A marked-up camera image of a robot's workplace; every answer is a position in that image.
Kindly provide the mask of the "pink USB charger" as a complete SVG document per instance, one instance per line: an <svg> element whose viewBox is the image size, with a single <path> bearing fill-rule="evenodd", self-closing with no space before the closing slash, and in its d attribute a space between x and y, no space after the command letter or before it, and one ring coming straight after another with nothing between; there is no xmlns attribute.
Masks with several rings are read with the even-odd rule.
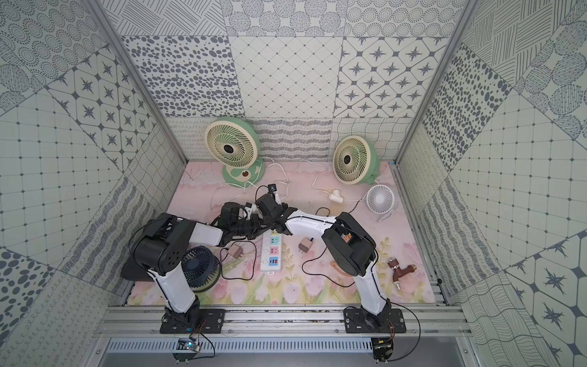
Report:
<svg viewBox="0 0 587 367"><path fill-rule="evenodd" d="M312 246L313 246L313 238L303 238L298 245L298 249L301 250L301 252L303 252L303 253L307 253L310 251Z"/></svg>
<svg viewBox="0 0 587 367"><path fill-rule="evenodd" d="M228 250L228 253L232 258L238 259L243 254L243 248L237 244L232 244Z"/></svg>

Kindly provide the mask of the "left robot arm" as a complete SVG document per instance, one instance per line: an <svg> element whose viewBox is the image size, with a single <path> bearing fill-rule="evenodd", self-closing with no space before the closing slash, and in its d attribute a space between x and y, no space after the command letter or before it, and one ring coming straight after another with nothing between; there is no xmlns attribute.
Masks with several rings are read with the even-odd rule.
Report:
<svg viewBox="0 0 587 367"><path fill-rule="evenodd" d="M255 239L268 230L259 215L247 209L229 202L212 223L162 213L132 235L128 243L130 259L159 287L167 311L186 317L197 308L198 298L181 265L189 245L224 247L232 241Z"/></svg>

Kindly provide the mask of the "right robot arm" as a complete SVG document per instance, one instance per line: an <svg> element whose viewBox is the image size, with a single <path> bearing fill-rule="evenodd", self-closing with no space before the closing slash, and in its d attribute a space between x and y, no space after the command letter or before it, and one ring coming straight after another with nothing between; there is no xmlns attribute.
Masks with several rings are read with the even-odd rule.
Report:
<svg viewBox="0 0 587 367"><path fill-rule="evenodd" d="M388 305L375 271L378 259L373 238L347 212L336 217L322 217L278 203L273 194L255 201L264 225L284 235L320 237L334 261L353 277L362 308L372 316L380 315Z"/></svg>

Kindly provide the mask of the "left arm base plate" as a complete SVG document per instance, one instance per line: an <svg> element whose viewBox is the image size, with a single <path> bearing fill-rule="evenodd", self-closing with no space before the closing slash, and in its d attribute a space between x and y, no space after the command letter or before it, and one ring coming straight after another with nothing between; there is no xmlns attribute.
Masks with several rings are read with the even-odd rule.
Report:
<svg viewBox="0 0 587 367"><path fill-rule="evenodd" d="M165 308L161 319L161 334L220 334L222 332L226 311L224 309L196 309L186 313L177 313Z"/></svg>

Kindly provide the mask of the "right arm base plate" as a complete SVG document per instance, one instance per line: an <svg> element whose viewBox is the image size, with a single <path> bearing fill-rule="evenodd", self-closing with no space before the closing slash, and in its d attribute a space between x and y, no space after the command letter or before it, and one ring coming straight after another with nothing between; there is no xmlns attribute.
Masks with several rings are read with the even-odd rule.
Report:
<svg viewBox="0 0 587 367"><path fill-rule="evenodd" d="M347 333L406 333L404 315L401 310L386 306L374 315L363 308L346 307L343 311Z"/></svg>

